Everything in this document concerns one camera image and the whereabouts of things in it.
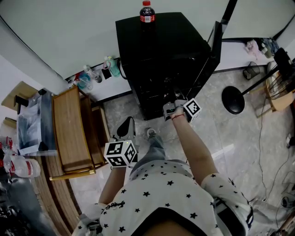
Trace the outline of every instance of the wire basket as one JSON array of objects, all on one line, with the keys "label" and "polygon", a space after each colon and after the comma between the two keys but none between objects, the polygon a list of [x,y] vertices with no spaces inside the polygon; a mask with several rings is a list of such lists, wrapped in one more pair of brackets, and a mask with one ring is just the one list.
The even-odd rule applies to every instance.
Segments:
[{"label": "wire basket", "polygon": [[257,64],[253,61],[251,61],[250,64],[246,67],[246,69],[243,70],[243,75],[247,80],[250,80],[259,74],[260,69],[257,66]]}]

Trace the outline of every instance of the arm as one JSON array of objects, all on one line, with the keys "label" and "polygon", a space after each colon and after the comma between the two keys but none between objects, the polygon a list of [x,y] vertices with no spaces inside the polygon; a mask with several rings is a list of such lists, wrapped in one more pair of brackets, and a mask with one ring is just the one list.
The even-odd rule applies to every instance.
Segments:
[{"label": "arm", "polygon": [[126,167],[113,168],[100,195],[99,203],[109,204],[124,186]]},{"label": "arm", "polygon": [[[183,108],[178,108],[176,113],[171,115],[171,118],[180,114],[183,114]],[[201,185],[206,176],[218,173],[211,154],[184,116],[175,117],[173,124],[195,180]]]}]

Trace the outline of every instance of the wrist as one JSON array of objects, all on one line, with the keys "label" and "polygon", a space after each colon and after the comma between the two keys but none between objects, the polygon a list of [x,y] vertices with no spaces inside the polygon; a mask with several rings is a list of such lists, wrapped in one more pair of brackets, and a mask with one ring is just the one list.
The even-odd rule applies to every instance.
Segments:
[{"label": "wrist", "polygon": [[173,123],[177,123],[177,122],[183,121],[183,120],[186,120],[186,117],[184,114],[179,114],[179,115],[176,115],[172,118]]}]

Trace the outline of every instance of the black pole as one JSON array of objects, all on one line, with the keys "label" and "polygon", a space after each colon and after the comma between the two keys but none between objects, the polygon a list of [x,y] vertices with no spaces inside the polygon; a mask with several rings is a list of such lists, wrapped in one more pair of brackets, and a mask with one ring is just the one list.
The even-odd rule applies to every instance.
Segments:
[{"label": "black pole", "polygon": [[265,81],[268,77],[272,76],[275,72],[278,71],[278,67],[276,66],[275,68],[273,68],[266,76],[264,76],[262,79],[260,79],[259,81],[257,81],[255,84],[253,84],[252,86],[250,86],[248,89],[246,89],[244,92],[242,92],[240,94],[240,96],[244,96],[247,92],[251,91],[252,89],[254,89],[258,84],[262,83],[263,81]]}]

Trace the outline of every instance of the shoe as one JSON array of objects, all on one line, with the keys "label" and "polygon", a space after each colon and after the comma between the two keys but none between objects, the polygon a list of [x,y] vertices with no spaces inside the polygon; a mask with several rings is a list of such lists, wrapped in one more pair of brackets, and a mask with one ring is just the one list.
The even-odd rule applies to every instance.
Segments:
[{"label": "shoe", "polygon": [[149,138],[151,135],[155,135],[156,131],[153,128],[148,128],[147,137]]}]

